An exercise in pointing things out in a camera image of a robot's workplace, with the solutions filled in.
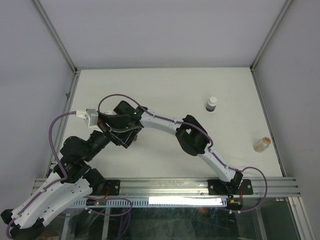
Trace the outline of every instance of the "bottle cap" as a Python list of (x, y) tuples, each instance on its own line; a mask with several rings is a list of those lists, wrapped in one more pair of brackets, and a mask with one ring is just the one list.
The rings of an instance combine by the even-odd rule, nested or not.
[(212, 107), (216, 106), (218, 102), (218, 99), (215, 96), (210, 97), (208, 104)]

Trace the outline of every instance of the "bright white light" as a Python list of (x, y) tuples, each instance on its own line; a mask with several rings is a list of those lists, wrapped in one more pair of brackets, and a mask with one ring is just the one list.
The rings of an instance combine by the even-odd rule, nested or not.
[(223, 206), (222, 199), (217, 198), (190, 198), (174, 196), (152, 196), (149, 197), (149, 204), (170, 204), (188, 206)]

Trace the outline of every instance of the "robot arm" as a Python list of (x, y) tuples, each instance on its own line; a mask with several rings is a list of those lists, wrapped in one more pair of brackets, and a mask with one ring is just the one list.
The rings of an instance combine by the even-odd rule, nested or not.
[(91, 161), (110, 142), (128, 148), (143, 128), (153, 128), (175, 135), (181, 148), (189, 155), (199, 156), (217, 174), (221, 182), (221, 194), (234, 194), (241, 182), (242, 173), (229, 168), (219, 154), (210, 150), (210, 139), (205, 129), (191, 115), (185, 118), (165, 117), (147, 108), (134, 109), (121, 101), (113, 110), (115, 114), (104, 114), (95, 109), (77, 111), (87, 126), (94, 131), (88, 140), (76, 136), (67, 138), (60, 150), (61, 163), (67, 179), (56, 165), (47, 181), (22, 205), (6, 209), (1, 218), (9, 226), (15, 240), (33, 240), (59, 213), (76, 200), (101, 191), (104, 177), (86, 162)]

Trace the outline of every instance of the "small bottle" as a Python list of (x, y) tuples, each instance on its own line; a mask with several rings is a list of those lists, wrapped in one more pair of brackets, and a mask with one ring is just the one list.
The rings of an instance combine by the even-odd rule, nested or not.
[(214, 96), (210, 97), (205, 109), (209, 112), (213, 112), (216, 109), (218, 99)]
[(266, 150), (269, 147), (270, 144), (271, 144), (271, 139), (265, 136), (264, 138), (260, 139), (253, 145), (253, 149), (257, 153), (262, 153), (264, 150)]

